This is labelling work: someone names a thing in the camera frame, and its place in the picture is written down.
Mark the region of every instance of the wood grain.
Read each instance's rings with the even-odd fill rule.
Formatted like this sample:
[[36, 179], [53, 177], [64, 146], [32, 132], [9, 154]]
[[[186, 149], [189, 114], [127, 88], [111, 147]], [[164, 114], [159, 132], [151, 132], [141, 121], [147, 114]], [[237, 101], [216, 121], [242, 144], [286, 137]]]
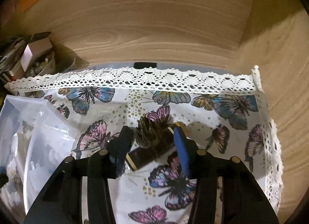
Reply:
[[58, 59], [260, 66], [282, 142], [283, 223], [309, 185], [309, 17], [299, 0], [39, 0], [2, 37], [51, 31]]

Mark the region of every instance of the plastic container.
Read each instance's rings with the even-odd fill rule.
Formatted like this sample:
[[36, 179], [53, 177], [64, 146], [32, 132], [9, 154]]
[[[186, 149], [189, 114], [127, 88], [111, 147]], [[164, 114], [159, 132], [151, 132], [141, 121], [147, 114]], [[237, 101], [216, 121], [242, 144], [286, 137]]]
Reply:
[[[31, 128], [29, 143], [25, 143], [25, 127]], [[6, 97], [0, 113], [0, 166], [5, 169], [13, 159], [18, 160], [26, 213], [51, 174], [70, 155], [77, 135], [80, 132], [48, 100]], [[17, 153], [16, 142], [23, 151]]]

